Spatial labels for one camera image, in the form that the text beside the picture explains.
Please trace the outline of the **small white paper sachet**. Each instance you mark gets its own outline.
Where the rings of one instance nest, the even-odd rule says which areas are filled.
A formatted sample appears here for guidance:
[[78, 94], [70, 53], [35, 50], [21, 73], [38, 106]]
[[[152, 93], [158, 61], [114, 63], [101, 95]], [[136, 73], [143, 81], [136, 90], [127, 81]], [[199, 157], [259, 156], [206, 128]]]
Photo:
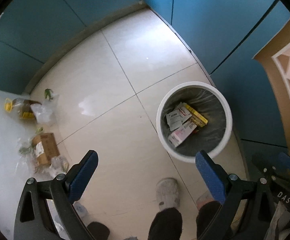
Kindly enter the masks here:
[[182, 126], [182, 124], [191, 117], [190, 113], [184, 113], [180, 109], [176, 109], [166, 115], [167, 124], [170, 131], [174, 131]]

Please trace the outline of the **long white toothpaste box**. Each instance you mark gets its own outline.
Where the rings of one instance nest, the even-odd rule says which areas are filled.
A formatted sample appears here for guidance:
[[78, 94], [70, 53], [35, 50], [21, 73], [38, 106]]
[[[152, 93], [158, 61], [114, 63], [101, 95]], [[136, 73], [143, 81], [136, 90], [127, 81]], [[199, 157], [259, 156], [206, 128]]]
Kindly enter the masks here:
[[168, 140], [174, 147], [178, 147], [196, 128], [197, 125], [192, 120], [187, 120], [181, 127], [168, 136]]

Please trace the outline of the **white green medicine box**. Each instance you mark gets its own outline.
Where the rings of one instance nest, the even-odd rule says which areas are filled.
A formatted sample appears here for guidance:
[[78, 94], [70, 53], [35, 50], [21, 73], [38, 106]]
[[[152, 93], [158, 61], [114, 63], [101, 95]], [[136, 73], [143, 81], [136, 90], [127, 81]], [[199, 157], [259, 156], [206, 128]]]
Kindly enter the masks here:
[[184, 103], [179, 103], [176, 108], [179, 111], [182, 123], [186, 122], [191, 116], [192, 113], [186, 108]]

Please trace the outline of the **white round trash bin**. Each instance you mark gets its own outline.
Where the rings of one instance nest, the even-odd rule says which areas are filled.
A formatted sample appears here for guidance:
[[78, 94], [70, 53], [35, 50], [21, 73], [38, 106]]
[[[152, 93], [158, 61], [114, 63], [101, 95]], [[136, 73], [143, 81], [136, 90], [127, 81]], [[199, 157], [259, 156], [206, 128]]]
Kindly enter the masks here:
[[182, 83], [163, 98], [156, 130], [165, 150], [174, 158], [194, 163], [204, 150], [211, 158], [225, 148], [232, 132], [232, 113], [225, 97], [199, 81]]

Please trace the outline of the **yellow box in bin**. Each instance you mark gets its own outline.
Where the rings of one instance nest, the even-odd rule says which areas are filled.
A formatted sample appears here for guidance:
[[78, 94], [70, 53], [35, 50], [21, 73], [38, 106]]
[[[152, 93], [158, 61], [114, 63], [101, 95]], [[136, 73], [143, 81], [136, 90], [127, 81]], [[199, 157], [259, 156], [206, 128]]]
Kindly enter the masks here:
[[195, 123], [198, 127], [204, 127], [208, 124], [208, 120], [203, 117], [199, 112], [197, 112], [188, 104], [185, 104], [185, 106], [192, 113], [192, 116], [190, 117], [191, 121]]

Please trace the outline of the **brown cardboard box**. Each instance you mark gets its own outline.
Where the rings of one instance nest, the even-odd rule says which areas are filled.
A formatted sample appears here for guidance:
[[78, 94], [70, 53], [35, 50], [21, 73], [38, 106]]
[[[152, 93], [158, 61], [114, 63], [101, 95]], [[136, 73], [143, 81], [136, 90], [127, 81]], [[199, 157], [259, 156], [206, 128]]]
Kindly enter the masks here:
[[41, 133], [32, 139], [34, 155], [39, 166], [51, 165], [54, 157], [60, 156], [53, 133]]

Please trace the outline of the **clear plastic bag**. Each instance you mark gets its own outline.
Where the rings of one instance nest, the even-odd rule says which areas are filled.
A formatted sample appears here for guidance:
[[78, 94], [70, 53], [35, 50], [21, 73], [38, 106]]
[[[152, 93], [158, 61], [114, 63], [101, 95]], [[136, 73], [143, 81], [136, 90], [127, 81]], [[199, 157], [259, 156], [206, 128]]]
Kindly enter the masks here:
[[56, 123], [58, 99], [58, 94], [52, 94], [50, 98], [46, 98], [42, 103], [31, 105], [31, 110], [38, 124], [52, 126]]

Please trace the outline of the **cooking oil bottle yellow cap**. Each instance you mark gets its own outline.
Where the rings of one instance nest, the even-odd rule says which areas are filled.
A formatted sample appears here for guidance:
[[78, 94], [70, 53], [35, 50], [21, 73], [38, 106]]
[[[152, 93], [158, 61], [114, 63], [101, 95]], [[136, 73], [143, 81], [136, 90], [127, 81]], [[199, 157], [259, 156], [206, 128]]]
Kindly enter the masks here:
[[6, 98], [4, 109], [7, 113], [14, 113], [19, 119], [34, 120], [35, 115], [31, 109], [32, 105], [41, 105], [41, 103], [22, 98], [16, 98], [14, 100]]

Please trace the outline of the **blue lower cabinet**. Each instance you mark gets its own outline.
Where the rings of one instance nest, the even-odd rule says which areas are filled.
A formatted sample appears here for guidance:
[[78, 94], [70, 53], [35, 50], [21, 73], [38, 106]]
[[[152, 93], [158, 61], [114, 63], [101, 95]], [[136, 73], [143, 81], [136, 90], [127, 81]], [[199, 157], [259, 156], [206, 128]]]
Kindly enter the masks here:
[[[6, 113], [6, 96], [23, 95], [47, 56], [85, 29], [65, 0], [0, 0], [0, 164], [17, 161], [18, 139], [35, 125]], [[160, 100], [185, 81], [206, 81], [194, 57], [152, 11], [140, 10], [89, 35], [31, 93], [58, 95], [50, 127], [62, 155], [79, 161], [87, 150], [101, 163], [167, 160], [155, 127]]]

